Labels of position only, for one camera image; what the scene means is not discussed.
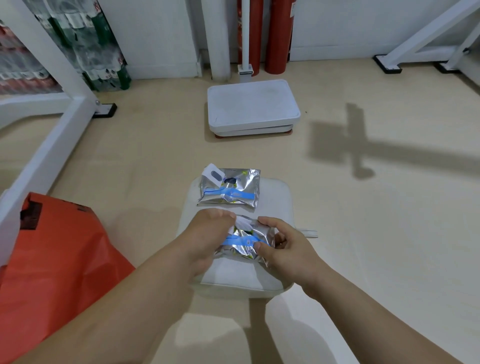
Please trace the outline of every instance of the red fire extinguisher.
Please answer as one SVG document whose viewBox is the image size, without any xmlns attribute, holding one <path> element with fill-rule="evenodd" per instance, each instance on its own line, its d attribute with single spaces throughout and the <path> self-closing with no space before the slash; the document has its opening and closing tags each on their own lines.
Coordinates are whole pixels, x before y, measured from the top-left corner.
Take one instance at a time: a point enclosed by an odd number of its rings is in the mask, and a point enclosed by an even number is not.
<svg viewBox="0 0 480 364">
<path fill-rule="evenodd" d="M 239 43 L 239 63 L 242 56 L 242 37 L 241 37 L 241 0 L 237 0 L 238 13 L 238 43 Z M 248 62 L 252 65 L 253 75 L 258 75 L 260 71 L 260 53 L 262 51 L 262 20 L 264 15 L 264 0 L 250 0 L 250 49 Z"/>
<path fill-rule="evenodd" d="M 281 74 L 287 68 L 296 0 L 272 0 L 265 71 Z"/>
</svg>

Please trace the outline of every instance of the red bag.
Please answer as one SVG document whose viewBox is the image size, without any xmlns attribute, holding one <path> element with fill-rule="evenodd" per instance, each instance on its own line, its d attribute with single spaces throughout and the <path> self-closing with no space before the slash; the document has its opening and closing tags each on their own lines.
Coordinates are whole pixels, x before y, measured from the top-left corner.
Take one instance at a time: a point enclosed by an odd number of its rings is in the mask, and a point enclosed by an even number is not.
<svg viewBox="0 0 480 364">
<path fill-rule="evenodd" d="M 0 268 L 0 364 L 34 348 L 133 272 L 89 207 L 30 193 Z"/>
</svg>

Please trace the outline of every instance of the hand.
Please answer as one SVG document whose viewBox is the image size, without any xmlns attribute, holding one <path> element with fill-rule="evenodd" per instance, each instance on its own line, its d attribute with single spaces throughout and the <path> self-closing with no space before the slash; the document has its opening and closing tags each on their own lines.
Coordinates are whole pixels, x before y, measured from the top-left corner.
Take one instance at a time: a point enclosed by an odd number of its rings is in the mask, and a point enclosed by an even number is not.
<svg viewBox="0 0 480 364">
<path fill-rule="evenodd" d="M 225 241 L 236 217 L 219 208 L 200 210 L 185 231 L 169 244 L 187 258 L 191 278 L 205 273 L 212 265 L 213 254 Z"/>
<path fill-rule="evenodd" d="M 265 243 L 255 243 L 255 251 L 312 297 L 318 277 L 329 266 L 318 256 L 307 238 L 285 221 L 265 216 L 260 216 L 258 221 L 277 228 L 279 232 L 275 235 L 275 249 Z"/>
</svg>

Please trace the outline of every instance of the blue label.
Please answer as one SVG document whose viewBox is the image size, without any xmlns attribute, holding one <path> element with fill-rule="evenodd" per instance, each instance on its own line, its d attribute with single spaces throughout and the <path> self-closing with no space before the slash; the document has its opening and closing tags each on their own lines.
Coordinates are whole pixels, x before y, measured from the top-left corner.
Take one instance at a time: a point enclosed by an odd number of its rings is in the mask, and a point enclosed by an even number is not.
<svg viewBox="0 0 480 364">
<path fill-rule="evenodd" d="M 236 188 L 227 188 L 220 187 L 216 188 L 205 188 L 204 194 L 224 194 L 225 196 L 236 197 L 236 198 L 245 198 L 247 200 L 254 200 L 255 194 L 249 194 L 244 191 L 239 191 Z"/>
<path fill-rule="evenodd" d="M 229 235 L 222 243 L 222 245 L 244 245 L 244 246 L 253 246 L 256 242 L 262 242 L 263 240 L 258 239 L 256 236 L 247 235 L 247 236 L 237 236 Z"/>
</svg>

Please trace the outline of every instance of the wet wipes package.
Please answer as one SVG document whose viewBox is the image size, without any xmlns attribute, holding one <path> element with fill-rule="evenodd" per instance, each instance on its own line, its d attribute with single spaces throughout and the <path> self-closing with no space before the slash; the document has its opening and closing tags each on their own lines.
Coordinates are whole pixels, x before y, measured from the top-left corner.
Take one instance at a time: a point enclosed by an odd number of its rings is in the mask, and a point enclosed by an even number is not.
<svg viewBox="0 0 480 364">
<path fill-rule="evenodd" d="M 199 203 L 239 204 L 256 208 L 260 195 L 260 170 L 216 169 L 211 164 L 202 173 L 200 192 Z"/>
<path fill-rule="evenodd" d="M 261 261 L 268 266 L 268 262 L 255 252 L 253 245 L 256 242 L 275 248 L 275 229 L 247 216 L 237 215 L 235 226 L 230 229 L 227 238 L 214 256 L 242 256 L 253 261 Z"/>
</svg>

